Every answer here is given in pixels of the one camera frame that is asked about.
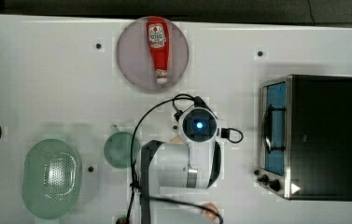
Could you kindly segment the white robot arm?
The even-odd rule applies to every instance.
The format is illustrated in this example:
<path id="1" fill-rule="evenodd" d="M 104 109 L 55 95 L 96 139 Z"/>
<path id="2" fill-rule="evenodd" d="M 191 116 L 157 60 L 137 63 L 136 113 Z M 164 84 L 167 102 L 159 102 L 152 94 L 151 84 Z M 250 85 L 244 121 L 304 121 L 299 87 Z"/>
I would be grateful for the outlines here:
<path id="1" fill-rule="evenodd" d="M 141 189 L 208 189 L 221 168 L 220 133 L 226 122 L 206 106 L 194 106 L 178 120 L 178 143 L 151 140 L 141 148 Z"/>

